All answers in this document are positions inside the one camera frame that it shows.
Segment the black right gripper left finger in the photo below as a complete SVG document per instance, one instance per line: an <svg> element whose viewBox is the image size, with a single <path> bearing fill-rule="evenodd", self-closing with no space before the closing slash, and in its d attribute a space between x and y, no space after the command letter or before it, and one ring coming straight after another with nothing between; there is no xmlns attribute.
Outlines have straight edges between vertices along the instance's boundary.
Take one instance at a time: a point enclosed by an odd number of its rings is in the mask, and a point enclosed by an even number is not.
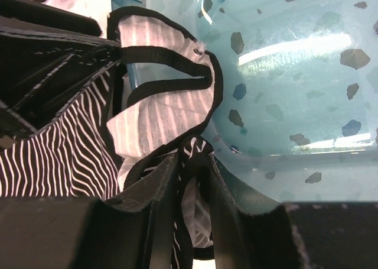
<svg viewBox="0 0 378 269"><path fill-rule="evenodd" d="M169 268L178 156L105 202L1 199L2 268Z"/></svg>

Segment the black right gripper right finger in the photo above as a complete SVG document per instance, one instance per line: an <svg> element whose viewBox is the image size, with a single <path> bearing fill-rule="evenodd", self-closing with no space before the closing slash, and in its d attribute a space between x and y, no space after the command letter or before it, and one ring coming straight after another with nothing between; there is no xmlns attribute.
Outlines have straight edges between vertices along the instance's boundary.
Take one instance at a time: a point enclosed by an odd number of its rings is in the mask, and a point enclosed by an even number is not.
<svg viewBox="0 0 378 269"><path fill-rule="evenodd" d="M377 267L376 202L278 203L210 163L217 268Z"/></svg>

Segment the black white striped tank top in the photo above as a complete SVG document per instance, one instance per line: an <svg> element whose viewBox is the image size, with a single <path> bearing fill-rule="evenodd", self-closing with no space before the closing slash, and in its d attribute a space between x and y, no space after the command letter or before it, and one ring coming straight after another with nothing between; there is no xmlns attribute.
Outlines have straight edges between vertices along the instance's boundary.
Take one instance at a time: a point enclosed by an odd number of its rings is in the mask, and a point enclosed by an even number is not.
<svg viewBox="0 0 378 269"><path fill-rule="evenodd" d="M223 96L214 54L141 7L106 39L1 17L1 199L114 198L178 156L169 268L214 257L201 138Z"/></svg>

